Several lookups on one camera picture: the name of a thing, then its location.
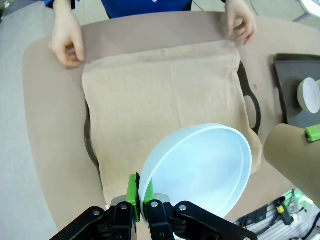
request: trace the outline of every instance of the white bowl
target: white bowl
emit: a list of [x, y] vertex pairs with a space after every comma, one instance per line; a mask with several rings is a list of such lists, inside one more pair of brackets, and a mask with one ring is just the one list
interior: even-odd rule
[[189, 201], [221, 218], [235, 206], [251, 172], [246, 138], [220, 124], [186, 127], [163, 139], [144, 163], [139, 198], [152, 179], [154, 193], [168, 195], [174, 206]]
[[320, 88], [311, 77], [303, 80], [297, 91], [297, 98], [303, 110], [316, 114], [320, 110]]

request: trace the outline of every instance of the cardboard tube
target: cardboard tube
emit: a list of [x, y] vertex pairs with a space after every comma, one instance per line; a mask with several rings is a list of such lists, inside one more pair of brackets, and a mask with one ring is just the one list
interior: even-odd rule
[[320, 141], [309, 143], [304, 129], [279, 124], [265, 141], [264, 157], [320, 207]]

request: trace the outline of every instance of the table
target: table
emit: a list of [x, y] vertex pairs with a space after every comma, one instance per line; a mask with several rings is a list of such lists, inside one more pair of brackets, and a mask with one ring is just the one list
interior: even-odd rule
[[[170, 48], [224, 39], [222, 13], [167, 12], [130, 16], [82, 27], [85, 62], [106, 56]], [[320, 32], [300, 24], [258, 16], [259, 32], [252, 44], [237, 46], [250, 87], [261, 108], [258, 133], [264, 143], [283, 121], [273, 75], [273, 55], [320, 55]], [[62, 229], [90, 206], [105, 206], [99, 176], [85, 148], [84, 64], [66, 69], [48, 49], [49, 38], [38, 40], [23, 59], [24, 101], [34, 164], [48, 208]], [[251, 104], [247, 105], [252, 119]], [[244, 216], [293, 188], [264, 159], [236, 206], [225, 217]]]

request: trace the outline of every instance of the cloth fold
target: cloth fold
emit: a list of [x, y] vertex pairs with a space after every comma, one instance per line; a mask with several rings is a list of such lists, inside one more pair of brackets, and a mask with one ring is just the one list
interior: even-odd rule
[[129, 175], [141, 173], [156, 145], [184, 127], [217, 123], [237, 129], [250, 144], [251, 174], [259, 170], [262, 144], [249, 127], [239, 64], [234, 44], [223, 40], [106, 57], [85, 66], [82, 85], [108, 205], [126, 194]]

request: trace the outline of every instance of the black mat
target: black mat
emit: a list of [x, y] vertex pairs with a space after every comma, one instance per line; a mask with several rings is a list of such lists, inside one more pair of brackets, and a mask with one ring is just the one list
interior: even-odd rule
[[320, 79], [320, 56], [277, 54], [274, 69], [284, 122], [302, 129], [319, 125], [320, 111], [316, 114], [304, 111], [298, 103], [297, 91], [304, 79]]

